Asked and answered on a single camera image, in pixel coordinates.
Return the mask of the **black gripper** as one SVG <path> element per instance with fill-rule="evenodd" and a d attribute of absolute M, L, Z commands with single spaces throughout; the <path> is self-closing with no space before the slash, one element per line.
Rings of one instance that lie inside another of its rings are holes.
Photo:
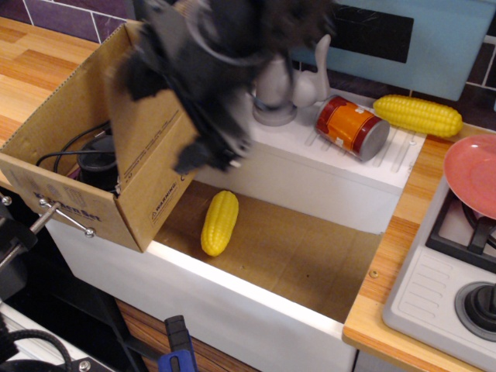
<path fill-rule="evenodd" d="M 142 7 L 139 42 L 115 77 L 133 102 L 172 90 L 198 130 L 173 169 L 226 171 L 250 151 L 242 119 L 229 110 L 231 91 L 250 86 L 267 61 L 262 7 Z"/>

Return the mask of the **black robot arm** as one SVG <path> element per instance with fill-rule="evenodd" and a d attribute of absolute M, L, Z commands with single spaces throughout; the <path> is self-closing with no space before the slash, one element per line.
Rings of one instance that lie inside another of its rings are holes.
<path fill-rule="evenodd" d="M 133 100 L 171 90 L 198 130 L 174 169 L 226 170 L 251 147 L 233 99 L 275 57 L 336 32 L 332 1 L 142 1 L 139 39 L 119 76 Z"/>

